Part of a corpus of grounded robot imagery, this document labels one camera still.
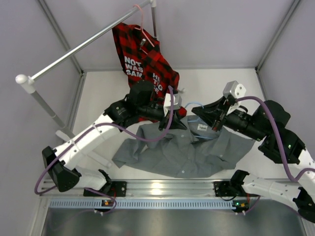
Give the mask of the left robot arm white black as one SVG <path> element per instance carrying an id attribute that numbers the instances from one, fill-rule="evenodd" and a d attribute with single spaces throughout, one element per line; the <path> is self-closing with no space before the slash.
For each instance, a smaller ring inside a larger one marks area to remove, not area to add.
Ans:
<path id="1" fill-rule="evenodd" d="M 186 129 L 181 122 L 181 107 L 181 95 L 171 86 L 163 99 L 154 99 L 153 83 L 138 81 L 122 100 L 112 103 L 81 133 L 62 145 L 44 148 L 44 173 L 49 174 L 59 192 L 88 188 L 106 196 L 111 192 L 111 180 L 107 173 L 101 169 L 94 171 L 79 167 L 78 163 L 101 143 L 121 132 L 144 142 L 157 142 L 170 129 Z M 128 131 L 127 128 L 138 123 L 140 118 L 157 121 L 161 134 L 146 139 Z"/>

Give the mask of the blue wire hanger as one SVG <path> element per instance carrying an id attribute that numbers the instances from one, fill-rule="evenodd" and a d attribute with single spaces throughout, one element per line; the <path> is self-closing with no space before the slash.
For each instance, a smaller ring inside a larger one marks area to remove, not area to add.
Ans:
<path id="1" fill-rule="evenodd" d="M 184 108 L 187 110 L 189 105 L 198 105 L 201 106 L 202 108 L 204 108 L 204 105 L 201 104 L 200 102 L 189 102 L 187 103 Z M 204 136 L 199 136 L 199 135 L 194 135 L 196 138 L 201 138 L 201 139 L 206 139 L 206 140 L 212 140 L 213 138 L 209 138 L 209 137 L 204 137 Z"/>

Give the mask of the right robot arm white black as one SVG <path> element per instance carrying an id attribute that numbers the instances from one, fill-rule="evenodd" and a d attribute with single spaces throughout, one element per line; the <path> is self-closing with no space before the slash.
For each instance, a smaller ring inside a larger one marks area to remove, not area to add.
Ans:
<path id="1" fill-rule="evenodd" d="M 237 170 L 229 181 L 232 194 L 266 197 L 286 205 L 309 222 L 315 221 L 315 161 L 305 143 L 286 129 L 290 114 L 279 103 L 255 96 L 229 95 L 194 107 L 192 112 L 214 131 L 228 127 L 260 141 L 258 150 L 275 164 L 281 164 L 291 181 L 281 184 Z"/>

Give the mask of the grey button shirt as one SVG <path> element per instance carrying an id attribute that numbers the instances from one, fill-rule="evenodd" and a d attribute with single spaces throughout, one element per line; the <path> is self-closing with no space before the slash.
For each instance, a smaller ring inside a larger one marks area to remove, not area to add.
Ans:
<path id="1" fill-rule="evenodd" d="M 142 140 L 126 139 L 114 154 L 114 164 L 175 178 L 206 178 L 223 170 L 233 170 L 252 149 L 255 141 L 222 128 L 213 131 L 197 116 L 181 122 L 186 130 L 170 129 L 157 142 L 158 124 L 143 124 L 136 135 Z"/>

